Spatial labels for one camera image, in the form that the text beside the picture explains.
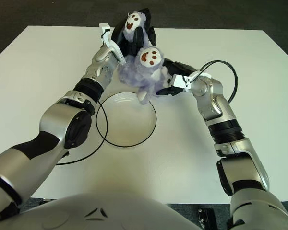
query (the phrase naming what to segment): floor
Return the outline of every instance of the floor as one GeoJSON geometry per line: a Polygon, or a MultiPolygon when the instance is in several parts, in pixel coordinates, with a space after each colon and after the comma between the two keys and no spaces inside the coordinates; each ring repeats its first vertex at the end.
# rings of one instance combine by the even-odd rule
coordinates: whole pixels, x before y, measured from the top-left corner
{"type": "MultiPolygon", "coordinates": [[[[288,54],[288,0],[0,0],[0,53],[28,25],[115,26],[128,12],[145,7],[155,27],[264,30],[288,54]]],[[[30,199],[22,210],[39,202],[30,199]]],[[[194,223],[198,208],[211,207],[219,229],[229,218],[229,205],[171,207],[194,223]]]]}

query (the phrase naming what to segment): black ring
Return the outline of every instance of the black ring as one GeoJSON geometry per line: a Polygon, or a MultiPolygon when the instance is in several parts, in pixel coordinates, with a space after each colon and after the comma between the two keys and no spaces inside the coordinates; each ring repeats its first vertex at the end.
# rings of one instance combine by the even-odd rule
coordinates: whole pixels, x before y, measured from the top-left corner
{"type": "Polygon", "coordinates": [[[114,144],[114,143],[108,141],[108,140],[107,140],[106,138],[104,138],[103,135],[100,133],[99,128],[98,128],[98,125],[97,125],[97,117],[98,117],[98,113],[99,113],[99,110],[100,110],[101,107],[98,108],[98,111],[97,111],[97,113],[96,113],[96,118],[95,118],[95,122],[96,122],[96,127],[97,127],[98,133],[100,134],[100,136],[101,136],[102,138],[104,138],[104,140],[105,140],[107,143],[109,143],[109,144],[111,144],[111,145],[114,145],[114,146],[116,146],[116,147],[129,148],[129,147],[134,147],[134,146],[137,146],[137,145],[139,145],[139,144],[142,144],[144,141],[146,141],[147,139],[150,138],[150,136],[153,134],[153,132],[154,132],[154,130],[155,130],[155,128],[156,128],[156,125],[157,125],[157,113],[156,113],[156,110],[155,110],[153,104],[152,104],[150,101],[148,101],[148,102],[151,104],[151,106],[153,107],[153,110],[154,110],[154,112],[155,112],[156,122],[155,122],[155,126],[154,126],[153,131],[151,132],[151,134],[149,134],[149,136],[148,136],[145,140],[142,140],[141,142],[139,142],[139,143],[137,143],[137,144],[129,145],[129,146],[117,145],[117,144],[114,144]]]}

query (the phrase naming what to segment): robot forearm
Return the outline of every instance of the robot forearm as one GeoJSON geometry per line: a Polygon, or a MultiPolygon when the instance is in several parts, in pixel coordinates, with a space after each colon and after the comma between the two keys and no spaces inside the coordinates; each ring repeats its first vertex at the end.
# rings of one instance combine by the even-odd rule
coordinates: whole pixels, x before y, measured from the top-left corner
{"type": "Polygon", "coordinates": [[[288,229],[288,213],[268,191],[268,175],[224,98],[222,84],[207,73],[195,71],[188,76],[174,75],[173,86],[197,99],[216,152],[222,157],[216,164],[220,181],[232,196],[228,229],[288,229]]]}
{"type": "Polygon", "coordinates": [[[75,88],[45,111],[38,136],[0,154],[0,219],[15,214],[68,149],[86,140],[96,103],[116,66],[124,61],[119,48],[108,40],[109,28],[101,25],[104,45],[75,88]]]}

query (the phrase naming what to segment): black bracket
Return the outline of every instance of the black bracket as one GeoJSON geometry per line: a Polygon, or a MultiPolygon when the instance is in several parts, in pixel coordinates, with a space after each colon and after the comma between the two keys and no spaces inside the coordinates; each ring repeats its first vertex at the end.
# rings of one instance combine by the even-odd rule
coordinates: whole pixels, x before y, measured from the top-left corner
{"type": "Polygon", "coordinates": [[[205,230],[217,230],[216,216],[212,208],[200,208],[198,210],[200,225],[205,230]]]}

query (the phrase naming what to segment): black cable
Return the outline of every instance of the black cable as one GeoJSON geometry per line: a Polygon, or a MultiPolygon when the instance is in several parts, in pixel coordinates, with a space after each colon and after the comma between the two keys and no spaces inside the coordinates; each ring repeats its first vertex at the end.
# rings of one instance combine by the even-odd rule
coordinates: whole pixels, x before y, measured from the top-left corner
{"type": "Polygon", "coordinates": [[[104,115],[105,115],[105,118],[106,118],[106,125],[107,125],[107,129],[106,129],[106,134],[105,134],[105,137],[103,137],[103,140],[102,142],[100,143],[100,145],[97,147],[97,149],[95,149],[94,152],[92,152],[91,154],[81,158],[81,159],[78,159],[78,160],[75,160],[75,161],[70,161],[70,162],[65,162],[65,163],[57,163],[56,165],[66,165],[66,164],[73,164],[73,163],[77,163],[77,162],[80,162],[80,161],[83,161],[84,159],[92,156],[94,153],[96,153],[98,151],[98,149],[100,149],[100,147],[102,146],[102,144],[105,142],[106,140],[106,137],[107,137],[107,134],[108,134],[108,118],[107,118],[107,115],[106,115],[106,112],[104,110],[104,108],[102,107],[102,104],[98,101],[98,103],[100,104],[100,107],[102,109],[102,111],[104,112],[104,115]]]}
{"type": "Polygon", "coordinates": [[[209,66],[211,66],[211,65],[213,65],[213,64],[215,64],[215,63],[218,63],[218,62],[227,65],[227,66],[231,69],[231,71],[233,72],[234,77],[235,77],[234,90],[233,90],[233,92],[232,92],[232,94],[231,94],[231,96],[230,96],[230,98],[229,98],[229,100],[228,100],[228,103],[231,103],[231,101],[234,99],[234,97],[235,97],[235,95],[236,95],[236,93],[237,93],[237,90],[238,90],[238,76],[237,76],[237,73],[236,73],[234,67],[233,67],[231,64],[229,64],[229,63],[226,62],[226,61],[221,61],[221,60],[210,61],[210,62],[204,64],[204,65],[201,67],[201,69],[200,69],[201,72],[200,72],[197,76],[200,76],[209,66]]]}

